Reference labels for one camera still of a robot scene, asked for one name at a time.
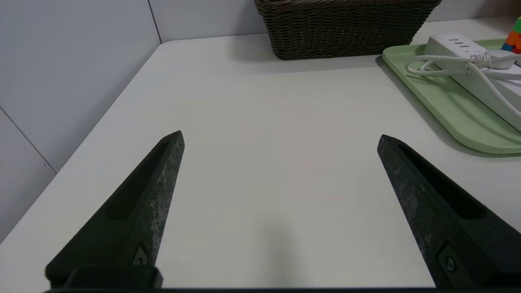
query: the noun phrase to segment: power cord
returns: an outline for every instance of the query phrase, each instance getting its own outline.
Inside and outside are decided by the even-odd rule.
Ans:
[[[420,69],[411,68],[413,62],[421,61],[424,61],[425,63],[420,67]],[[521,112],[501,94],[490,80],[490,78],[521,80],[521,75],[490,71],[491,68],[509,69],[516,61],[521,61],[521,55],[503,50],[490,50],[485,54],[471,55],[470,57],[420,55],[409,60],[405,64],[405,70],[410,74],[418,76],[477,75],[492,91],[492,94],[514,115],[521,119]],[[458,62],[465,64],[465,67],[450,70],[427,70],[426,68],[434,62]]]

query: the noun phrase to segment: white wall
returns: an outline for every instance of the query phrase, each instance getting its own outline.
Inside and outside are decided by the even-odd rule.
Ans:
[[[60,170],[158,46],[147,0],[0,0],[0,106]]]
[[[266,32],[253,0],[150,0],[150,4],[163,42]],[[443,0],[427,21],[514,15],[518,4]]]
[[[54,175],[54,171],[0,109],[0,243]]]

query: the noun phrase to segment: power strip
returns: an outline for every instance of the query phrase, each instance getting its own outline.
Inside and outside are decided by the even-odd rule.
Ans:
[[[459,57],[471,57],[483,55],[487,49],[459,34],[432,35],[425,47],[425,55],[452,55]],[[465,64],[461,62],[440,62],[435,64],[443,70],[463,69]],[[513,65],[509,69],[489,69],[490,72],[521,75],[521,67]],[[521,119],[501,103],[477,75],[453,75],[457,83],[466,88],[485,105],[491,108],[508,123],[521,131]],[[492,84],[509,101],[512,106],[521,111],[521,80],[505,80],[490,78]]]

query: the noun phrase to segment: wall seam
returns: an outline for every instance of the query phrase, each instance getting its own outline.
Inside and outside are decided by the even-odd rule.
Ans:
[[[152,19],[154,20],[154,25],[156,27],[157,36],[159,37],[159,43],[162,44],[161,35],[159,34],[159,29],[157,28],[156,17],[154,16],[154,11],[152,10],[152,5],[150,4],[150,0],[147,0],[148,7],[150,8],[150,14],[152,14]]]
[[[18,129],[18,131],[23,135],[23,137],[31,144],[31,146],[36,151],[36,153],[38,153],[38,155],[40,155],[40,157],[42,157],[43,161],[51,168],[51,170],[54,172],[54,174],[55,175],[58,174],[58,172],[56,172],[54,167],[51,164],[49,164],[49,162],[45,159],[45,157],[42,155],[42,153],[40,153],[40,151],[36,148],[36,146],[31,142],[31,140],[29,140],[29,138],[26,136],[26,134],[23,133],[23,131],[20,129],[20,127],[18,127],[18,125],[13,121],[11,116],[9,116],[9,114],[7,114],[7,112],[4,110],[4,108],[2,106],[0,106],[0,110],[2,110],[2,112],[4,112],[5,116],[7,116],[7,119],[9,119],[9,121],[11,121],[11,123],[16,127],[16,129]]]

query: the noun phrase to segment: white cable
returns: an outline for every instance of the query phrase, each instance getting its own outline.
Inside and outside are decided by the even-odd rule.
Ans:
[[[439,56],[439,55],[420,55],[412,58],[405,64],[405,70],[413,75],[418,76],[451,76],[451,75],[468,75],[473,74],[479,76],[483,82],[492,91],[492,94],[505,105],[510,112],[521,118],[521,112],[516,109],[494,86],[490,78],[496,79],[507,79],[507,80],[521,80],[521,75],[517,74],[506,74],[501,72],[489,71],[490,68],[494,67],[494,64],[501,62],[515,62],[520,61],[521,55],[511,55],[505,57],[492,58],[490,54],[472,55],[470,57],[459,57],[459,56]],[[416,70],[411,68],[413,62],[424,61],[425,63]],[[451,70],[426,70],[429,65],[434,62],[459,62],[465,65],[462,69],[451,69]]]

